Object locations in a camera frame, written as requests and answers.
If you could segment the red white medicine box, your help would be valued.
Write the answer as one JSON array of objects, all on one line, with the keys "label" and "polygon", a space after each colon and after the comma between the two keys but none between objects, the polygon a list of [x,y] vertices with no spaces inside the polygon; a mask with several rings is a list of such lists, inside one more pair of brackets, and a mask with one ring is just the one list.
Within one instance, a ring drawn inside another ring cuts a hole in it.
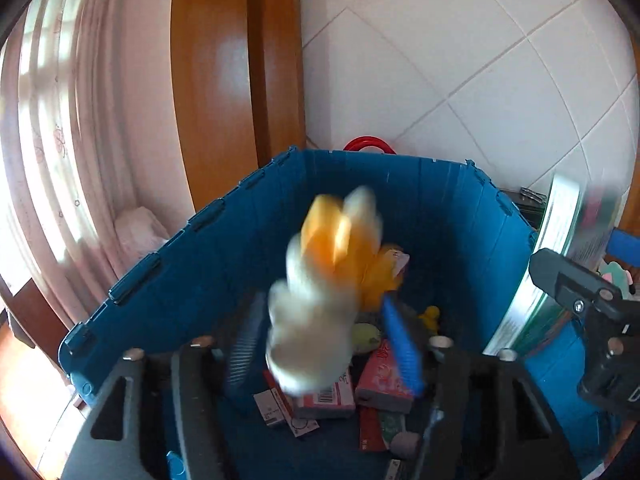
[{"label": "red white medicine box", "polygon": [[299,419],[347,418],[356,411],[349,370],[331,387],[292,400],[292,413]]}]

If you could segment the wooden door frame left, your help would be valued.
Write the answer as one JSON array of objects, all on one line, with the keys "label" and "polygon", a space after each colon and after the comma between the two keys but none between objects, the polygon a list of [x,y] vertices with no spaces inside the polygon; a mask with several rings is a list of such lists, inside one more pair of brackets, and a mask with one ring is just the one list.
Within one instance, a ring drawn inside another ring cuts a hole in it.
[{"label": "wooden door frame left", "polygon": [[305,146],[300,0],[171,0],[170,59],[195,209]]}]

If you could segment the blue plastic storage crate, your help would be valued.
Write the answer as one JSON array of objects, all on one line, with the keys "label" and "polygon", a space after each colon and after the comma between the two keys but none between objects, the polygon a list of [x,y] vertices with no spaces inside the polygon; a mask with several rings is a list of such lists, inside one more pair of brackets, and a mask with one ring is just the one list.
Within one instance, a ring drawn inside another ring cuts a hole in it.
[{"label": "blue plastic storage crate", "polygon": [[[63,340],[58,359],[91,406],[130,349],[172,353],[213,333],[243,302],[282,278],[285,245],[319,192],[343,196],[370,186],[384,240],[410,257],[400,296],[411,307],[436,301],[454,343],[480,353],[514,297],[534,247],[516,207],[472,162],[292,148],[192,217],[144,257],[86,322]],[[378,479],[390,456],[360,451],[355,417],[326,422],[307,437],[271,429],[254,394],[265,385],[258,347],[244,382],[217,404],[235,479]],[[582,350],[570,330],[525,367],[567,438],[580,477],[597,460],[596,413],[578,399]]]}]

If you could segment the yellow plastic toy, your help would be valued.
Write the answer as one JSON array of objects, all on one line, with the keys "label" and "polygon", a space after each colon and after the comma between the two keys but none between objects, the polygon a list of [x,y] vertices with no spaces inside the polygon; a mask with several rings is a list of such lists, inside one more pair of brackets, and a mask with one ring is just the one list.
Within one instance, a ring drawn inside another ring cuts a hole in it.
[{"label": "yellow plastic toy", "polygon": [[435,306],[427,307],[419,318],[427,330],[433,334],[438,332],[439,308]]}]

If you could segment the pink tissue pack in crate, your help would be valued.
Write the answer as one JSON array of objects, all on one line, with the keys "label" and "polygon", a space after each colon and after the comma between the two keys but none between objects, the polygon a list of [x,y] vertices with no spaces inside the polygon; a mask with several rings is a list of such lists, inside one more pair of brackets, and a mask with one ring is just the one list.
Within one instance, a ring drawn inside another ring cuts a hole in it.
[{"label": "pink tissue pack in crate", "polygon": [[376,410],[409,414],[413,396],[402,381],[390,342],[383,339],[371,353],[355,389],[359,405]]}]

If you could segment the metal clip on box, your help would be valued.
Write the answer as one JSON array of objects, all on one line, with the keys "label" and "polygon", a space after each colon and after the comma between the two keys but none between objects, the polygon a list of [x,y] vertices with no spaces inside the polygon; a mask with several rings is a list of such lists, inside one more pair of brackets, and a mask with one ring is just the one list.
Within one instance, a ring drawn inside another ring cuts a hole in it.
[{"label": "metal clip on box", "polygon": [[530,188],[520,188],[520,195],[526,197],[528,200],[533,200],[534,202],[544,204],[547,200],[547,196],[544,194],[535,192]]}]

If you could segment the sheer pink curtain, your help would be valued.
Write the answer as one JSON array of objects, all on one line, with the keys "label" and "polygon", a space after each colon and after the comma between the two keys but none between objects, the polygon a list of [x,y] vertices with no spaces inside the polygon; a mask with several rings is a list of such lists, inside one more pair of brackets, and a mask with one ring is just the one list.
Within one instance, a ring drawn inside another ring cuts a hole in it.
[{"label": "sheer pink curtain", "polygon": [[85,321],[126,272],[115,219],[144,207],[126,145],[122,0],[30,0],[1,50],[1,173],[54,314]]}]

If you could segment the black box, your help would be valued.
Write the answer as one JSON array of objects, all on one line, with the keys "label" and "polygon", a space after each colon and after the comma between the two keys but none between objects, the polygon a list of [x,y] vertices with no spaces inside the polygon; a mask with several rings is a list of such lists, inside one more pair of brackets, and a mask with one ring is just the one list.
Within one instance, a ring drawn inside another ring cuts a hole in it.
[{"label": "black box", "polygon": [[544,220],[547,201],[544,204],[540,204],[533,200],[528,200],[520,195],[520,190],[518,192],[502,190],[502,192],[512,200],[528,224],[538,231],[542,225],[542,220]]}]

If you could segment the green round plush in crate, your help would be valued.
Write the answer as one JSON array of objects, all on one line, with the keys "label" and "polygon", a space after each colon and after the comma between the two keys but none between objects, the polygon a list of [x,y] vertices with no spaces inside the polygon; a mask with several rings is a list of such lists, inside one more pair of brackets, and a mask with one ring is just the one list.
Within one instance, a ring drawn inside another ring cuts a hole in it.
[{"label": "green round plush in crate", "polygon": [[352,353],[355,356],[376,350],[382,341],[381,331],[370,323],[355,323],[352,326]]}]

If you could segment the white plastic bag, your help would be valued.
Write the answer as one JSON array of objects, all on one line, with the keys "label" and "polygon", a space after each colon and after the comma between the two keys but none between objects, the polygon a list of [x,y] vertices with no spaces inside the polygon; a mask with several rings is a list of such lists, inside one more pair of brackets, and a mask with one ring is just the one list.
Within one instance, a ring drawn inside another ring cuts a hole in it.
[{"label": "white plastic bag", "polygon": [[124,210],[115,219],[114,227],[127,270],[169,240],[166,228],[145,207]]}]

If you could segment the white yellow flower plush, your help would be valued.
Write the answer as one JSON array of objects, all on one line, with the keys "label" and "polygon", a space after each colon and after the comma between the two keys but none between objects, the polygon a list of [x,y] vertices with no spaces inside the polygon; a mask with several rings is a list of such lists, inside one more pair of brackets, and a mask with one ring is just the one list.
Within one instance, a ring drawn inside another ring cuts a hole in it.
[{"label": "white yellow flower plush", "polygon": [[288,242],[285,277],[270,287],[266,364],[281,389],[304,396],[331,387],[356,350],[354,327],[399,288],[409,257],[384,244],[372,190],[314,198]]}]

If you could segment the book with green cover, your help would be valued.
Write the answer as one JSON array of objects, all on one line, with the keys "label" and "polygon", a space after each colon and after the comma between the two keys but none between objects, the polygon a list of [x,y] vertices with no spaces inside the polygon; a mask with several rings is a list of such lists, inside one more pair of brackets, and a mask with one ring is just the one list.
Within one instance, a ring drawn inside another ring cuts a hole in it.
[{"label": "book with green cover", "polygon": [[484,349],[488,356],[510,349],[527,356],[562,330],[575,302],[561,294],[562,278],[583,283],[597,271],[620,210],[620,189],[611,182],[579,183],[562,174],[551,181],[533,253],[506,314]]}]

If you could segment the red plastic basket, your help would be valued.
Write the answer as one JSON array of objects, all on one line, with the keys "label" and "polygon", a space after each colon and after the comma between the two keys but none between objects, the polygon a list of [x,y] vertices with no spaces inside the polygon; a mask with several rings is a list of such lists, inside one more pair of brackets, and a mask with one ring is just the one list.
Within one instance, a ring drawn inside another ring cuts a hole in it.
[{"label": "red plastic basket", "polygon": [[362,152],[369,148],[371,150],[378,150],[384,154],[396,154],[396,151],[390,146],[390,144],[377,136],[357,136],[344,146],[344,151]]}]

